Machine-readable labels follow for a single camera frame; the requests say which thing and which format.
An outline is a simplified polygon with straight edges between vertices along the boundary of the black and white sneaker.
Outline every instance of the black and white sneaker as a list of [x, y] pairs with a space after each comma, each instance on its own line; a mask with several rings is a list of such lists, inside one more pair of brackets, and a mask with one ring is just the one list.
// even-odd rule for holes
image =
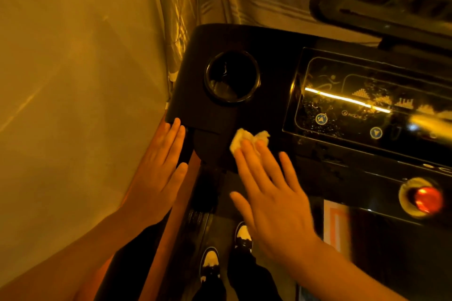
[[253, 239], [248, 232], [248, 227], [246, 226], [245, 222], [241, 222], [235, 229], [234, 248], [245, 250], [250, 253], [253, 249]]
[[201, 283], [206, 281], [207, 276], [216, 276], [220, 278], [220, 262], [218, 261], [218, 252], [214, 247], [208, 247], [202, 254], [201, 264], [199, 265], [199, 276]]

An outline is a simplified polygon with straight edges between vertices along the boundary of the blue button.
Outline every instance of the blue button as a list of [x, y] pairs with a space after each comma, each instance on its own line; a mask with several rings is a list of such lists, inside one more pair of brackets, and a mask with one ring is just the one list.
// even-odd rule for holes
[[325, 125], [328, 122], [328, 117], [326, 116], [325, 113], [319, 113], [315, 117], [315, 122], [319, 125]]
[[373, 139], [380, 139], [383, 136], [383, 130], [379, 127], [372, 127], [370, 129], [370, 137]]

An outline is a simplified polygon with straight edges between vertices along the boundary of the forearm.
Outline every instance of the forearm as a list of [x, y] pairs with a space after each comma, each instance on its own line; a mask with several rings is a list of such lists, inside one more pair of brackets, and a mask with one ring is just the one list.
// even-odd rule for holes
[[317, 245], [309, 262], [297, 263], [295, 259], [288, 269], [300, 285], [324, 301], [405, 300], [323, 242]]
[[140, 233], [119, 212], [1, 288], [0, 300], [69, 299], [89, 274]]

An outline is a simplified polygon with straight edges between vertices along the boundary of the pant leg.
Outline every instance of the pant leg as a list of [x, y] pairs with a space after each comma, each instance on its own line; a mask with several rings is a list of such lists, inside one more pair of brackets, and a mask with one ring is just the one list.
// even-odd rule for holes
[[227, 276], [240, 301], [282, 301], [271, 273], [249, 251], [232, 249]]
[[226, 288], [221, 278], [207, 276], [192, 301], [226, 301]]

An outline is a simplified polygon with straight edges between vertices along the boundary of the wall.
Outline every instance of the wall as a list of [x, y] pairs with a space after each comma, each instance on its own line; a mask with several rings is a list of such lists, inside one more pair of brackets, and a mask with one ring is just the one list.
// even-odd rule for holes
[[0, 285], [119, 205], [167, 99], [158, 0], [0, 0]]

